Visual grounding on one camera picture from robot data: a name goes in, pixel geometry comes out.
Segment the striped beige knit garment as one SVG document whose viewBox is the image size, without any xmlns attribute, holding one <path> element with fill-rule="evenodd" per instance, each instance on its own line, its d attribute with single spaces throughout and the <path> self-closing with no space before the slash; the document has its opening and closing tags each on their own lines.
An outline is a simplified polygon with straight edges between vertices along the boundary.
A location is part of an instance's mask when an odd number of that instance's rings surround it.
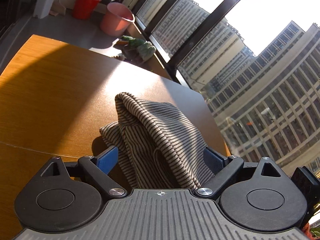
<svg viewBox="0 0 320 240">
<path fill-rule="evenodd" d="M 119 93 L 118 120 L 100 128 L 107 146 L 118 148 L 118 164 L 135 189 L 196 189 L 213 178 L 204 163 L 207 144 L 173 104 Z"/>
</svg>

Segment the red pot with grass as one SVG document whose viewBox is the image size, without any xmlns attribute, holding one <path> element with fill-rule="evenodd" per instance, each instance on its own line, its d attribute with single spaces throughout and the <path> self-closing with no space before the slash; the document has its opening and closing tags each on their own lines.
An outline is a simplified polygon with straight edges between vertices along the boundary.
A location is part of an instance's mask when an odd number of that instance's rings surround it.
<svg viewBox="0 0 320 240">
<path fill-rule="evenodd" d="M 314 214 L 302 229 L 309 239 L 320 239 L 319 236 L 319 204 L 314 207 Z"/>
</svg>

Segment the light green plush slipper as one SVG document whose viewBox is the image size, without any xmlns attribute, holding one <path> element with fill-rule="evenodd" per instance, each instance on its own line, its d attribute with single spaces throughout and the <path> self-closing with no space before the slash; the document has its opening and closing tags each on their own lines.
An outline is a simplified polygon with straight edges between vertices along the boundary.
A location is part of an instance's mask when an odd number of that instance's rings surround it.
<svg viewBox="0 0 320 240">
<path fill-rule="evenodd" d="M 156 47 L 149 41 L 144 42 L 136 48 L 136 51 L 143 62 L 148 61 L 154 55 L 156 50 Z"/>
</svg>

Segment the pink plastic bucket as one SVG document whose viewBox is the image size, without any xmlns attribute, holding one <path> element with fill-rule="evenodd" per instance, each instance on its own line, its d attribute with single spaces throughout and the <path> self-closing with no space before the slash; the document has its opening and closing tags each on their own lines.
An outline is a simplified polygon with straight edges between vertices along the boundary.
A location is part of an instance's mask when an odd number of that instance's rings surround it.
<svg viewBox="0 0 320 240">
<path fill-rule="evenodd" d="M 135 16 L 127 6 L 111 2 L 106 7 L 106 13 L 100 22 L 100 29 L 109 36 L 120 37 L 134 22 Z"/>
</svg>

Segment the red plastic bucket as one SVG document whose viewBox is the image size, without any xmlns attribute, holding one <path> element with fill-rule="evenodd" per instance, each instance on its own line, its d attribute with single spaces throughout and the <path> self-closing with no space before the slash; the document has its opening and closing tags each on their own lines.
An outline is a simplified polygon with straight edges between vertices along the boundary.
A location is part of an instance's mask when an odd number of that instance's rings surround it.
<svg viewBox="0 0 320 240">
<path fill-rule="evenodd" d="M 88 20 L 101 0 L 76 0 L 72 16 L 78 20 Z"/>
</svg>

